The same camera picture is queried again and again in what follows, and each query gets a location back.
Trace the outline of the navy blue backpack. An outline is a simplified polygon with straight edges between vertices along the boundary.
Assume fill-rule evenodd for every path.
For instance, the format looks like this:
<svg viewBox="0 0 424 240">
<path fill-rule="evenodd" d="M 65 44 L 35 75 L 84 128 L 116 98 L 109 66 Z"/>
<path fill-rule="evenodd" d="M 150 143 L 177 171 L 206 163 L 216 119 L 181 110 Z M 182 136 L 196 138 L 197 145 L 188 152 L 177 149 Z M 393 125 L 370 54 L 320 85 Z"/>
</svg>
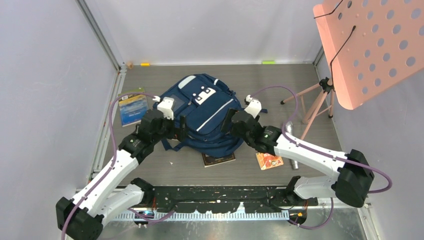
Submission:
<svg viewBox="0 0 424 240">
<path fill-rule="evenodd" d="M 244 140 L 222 132 L 228 110 L 243 110 L 236 92 L 223 81 L 207 73 L 195 73 L 183 77 L 180 81 L 160 95 L 160 98 L 172 98 L 174 123 L 180 125 L 184 116 L 188 128 L 187 137 L 176 146 L 163 139 L 165 150 L 178 152 L 190 147 L 202 154 L 222 158 L 232 154 Z"/>
</svg>

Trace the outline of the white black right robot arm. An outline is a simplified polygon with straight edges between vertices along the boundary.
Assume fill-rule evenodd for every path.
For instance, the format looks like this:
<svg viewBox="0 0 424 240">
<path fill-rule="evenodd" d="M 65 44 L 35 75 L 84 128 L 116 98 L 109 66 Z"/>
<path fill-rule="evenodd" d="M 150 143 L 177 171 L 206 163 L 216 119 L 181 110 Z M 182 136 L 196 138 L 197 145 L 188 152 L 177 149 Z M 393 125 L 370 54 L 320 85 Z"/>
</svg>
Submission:
<svg viewBox="0 0 424 240">
<path fill-rule="evenodd" d="M 361 151 L 345 153 L 314 145 L 278 127 L 261 126 L 257 117 L 244 110 L 228 110 L 222 130 L 243 139 L 259 153 L 296 160 L 323 173 L 321 177 L 294 176 L 285 191 L 291 205 L 310 198 L 337 198 L 361 208 L 370 193 L 375 175 Z"/>
</svg>

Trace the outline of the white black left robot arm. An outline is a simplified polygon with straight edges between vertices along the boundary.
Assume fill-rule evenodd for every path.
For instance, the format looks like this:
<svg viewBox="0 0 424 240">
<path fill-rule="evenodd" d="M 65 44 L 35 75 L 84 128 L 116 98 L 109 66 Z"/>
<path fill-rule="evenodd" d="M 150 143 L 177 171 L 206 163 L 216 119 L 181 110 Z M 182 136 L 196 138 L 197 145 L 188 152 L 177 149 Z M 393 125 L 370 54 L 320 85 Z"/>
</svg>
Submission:
<svg viewBox="0 0 424 240">
<path fill-rule="evenodd" d="M 133 179 L 120 193 L 110 194 L 130 172 L 154 151 L 163 139 L 185 140 L 189 128 L 185 116 L 174 120 L 158 109 L 148 110 L 135 130 L 116 146 L 111 161 L 72 198 L 56 203 L 61 238 L 96 240 L 104 226 L 122 211 L 155 200 L 154 187 L 141 178 Z"/>
</svg>

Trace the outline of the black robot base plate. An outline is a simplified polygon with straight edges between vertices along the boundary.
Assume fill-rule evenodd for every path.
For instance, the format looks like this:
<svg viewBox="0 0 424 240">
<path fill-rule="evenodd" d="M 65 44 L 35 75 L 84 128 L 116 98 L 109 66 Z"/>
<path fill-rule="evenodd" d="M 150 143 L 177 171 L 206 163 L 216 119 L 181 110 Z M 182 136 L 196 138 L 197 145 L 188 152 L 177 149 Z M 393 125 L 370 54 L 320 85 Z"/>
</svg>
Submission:
<svg viewBox="0 0 424 240">
<path fill-rule="evenodd" d="M 283 186 L 155 186 L 137 207 L 160 213 L 234 213 L 243 207 L 248 214 L 278 213 L 292 207 L 315 207 L 317 198 L 291 197 Z"/>
</svg>

